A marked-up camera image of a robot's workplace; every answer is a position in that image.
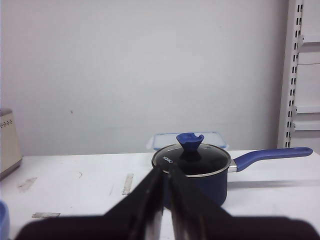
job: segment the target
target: blue handle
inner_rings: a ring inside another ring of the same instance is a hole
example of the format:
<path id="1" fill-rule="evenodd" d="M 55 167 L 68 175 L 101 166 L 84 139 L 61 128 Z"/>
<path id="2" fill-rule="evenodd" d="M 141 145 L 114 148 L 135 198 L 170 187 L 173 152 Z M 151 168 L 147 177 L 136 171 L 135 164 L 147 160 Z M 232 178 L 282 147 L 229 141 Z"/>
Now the blue handle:
<path id="1" fill-rule="evenodd" d="M 194 132 L 181 133 L 176 136 L 176 139 L 186 152 L 197 151 L 204 138 L 203 135 L 196 136 Z"/>
<path id="2" fill-rule="evenodd" d="M 252 151 L 234 159 L 236 163 L 236 171 L 240 172 L 251 164 L 259 160 L 265 159 L 283 159 L 305 157 L 313 153 L 309 147 L 292 147 L 292 148 L 279 148 L 270 150 Z"/>

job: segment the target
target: white wall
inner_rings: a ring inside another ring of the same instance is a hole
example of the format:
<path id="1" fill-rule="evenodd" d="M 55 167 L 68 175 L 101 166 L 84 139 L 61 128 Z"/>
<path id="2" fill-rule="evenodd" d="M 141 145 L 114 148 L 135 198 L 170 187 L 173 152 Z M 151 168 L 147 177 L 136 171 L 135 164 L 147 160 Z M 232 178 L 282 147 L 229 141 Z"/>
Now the white wall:
<path id="1" fill-rule="evenodd" d="M 24 155 L 144 152 L 161 132 L 277 145 L 288 2 L 2 0 Z"/>

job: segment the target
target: container lid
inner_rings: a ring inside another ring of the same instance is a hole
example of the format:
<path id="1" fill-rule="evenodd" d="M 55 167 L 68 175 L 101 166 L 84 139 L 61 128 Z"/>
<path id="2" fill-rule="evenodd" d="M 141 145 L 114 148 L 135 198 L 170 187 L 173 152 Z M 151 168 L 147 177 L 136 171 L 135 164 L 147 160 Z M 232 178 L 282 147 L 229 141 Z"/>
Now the container lid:
<path id="1" fill-rule="evenodd" d="M 230 155 L 217 146 L 201 143 L 203 138 L 203 135 L 195 136 L 190 132 L 178 135 L 180 144 L 157 151 L 152 165 L 159 165 L 168 173 L 170 165 L 177 164 L 187 177 L 193 178 L 215 175 L 227 169 L 231 163 Z"/>
<path id="2" fill-rule="evenodd" d="M 181 132 L 176 133 L 158 133 L 150 139 L 148 149 L 154 149 L 156 151 L 172 144 L 177 143 L 176 137 L 181 134 Z M 217 131 L 204 131 L 204 132 L 195 132 L 195 135 L 203 135 L 204 143 L 217 146 L 222 149 L 228 149 L 229 145 L 225 142 L 222 136 Z"/>

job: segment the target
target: saucepan handle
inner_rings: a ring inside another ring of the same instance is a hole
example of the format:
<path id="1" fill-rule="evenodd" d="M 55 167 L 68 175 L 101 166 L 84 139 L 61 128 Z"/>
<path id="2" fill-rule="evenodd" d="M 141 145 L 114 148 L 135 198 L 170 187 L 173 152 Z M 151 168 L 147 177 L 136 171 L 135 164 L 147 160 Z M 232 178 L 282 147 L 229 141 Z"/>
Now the saucepan handle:
<path id="1" fill-rule="evenodd" d="M 236 159 L 234 159 L 234 162 L 236 164 L 236 171 L 240 172 L 243 169 L 247 168 L 249 165 L 259 160 L 305 157 L 312 154 L 312 152 L 313 150 L 309 147 L 291 147 L 270 150 L 258 150 L 239 156 Z"/>

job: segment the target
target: saucepan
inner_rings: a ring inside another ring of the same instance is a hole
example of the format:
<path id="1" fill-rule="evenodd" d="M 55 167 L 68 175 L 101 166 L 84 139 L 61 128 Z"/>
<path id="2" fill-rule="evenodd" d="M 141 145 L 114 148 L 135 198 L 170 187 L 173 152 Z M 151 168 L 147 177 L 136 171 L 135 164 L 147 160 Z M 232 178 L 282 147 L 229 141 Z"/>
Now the saucepan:
<path id="1" fill-rule="evenodd" d="M 160 166 L 164 175 L 164 206 L 170 208 L 168 173 L 176 164 L 205 195 L 222 205 L 227 197 L 228 172 L 240 172 L 259 160 L 305 157 L 312 154 L 309 147 L 291 147 L 252 151 L 235 159 L 222 148 L 202 143 L 203 135 L 193 132 L 177 135 L 179 143 L 165 146 L 152 157 L 152 166 Z"/>

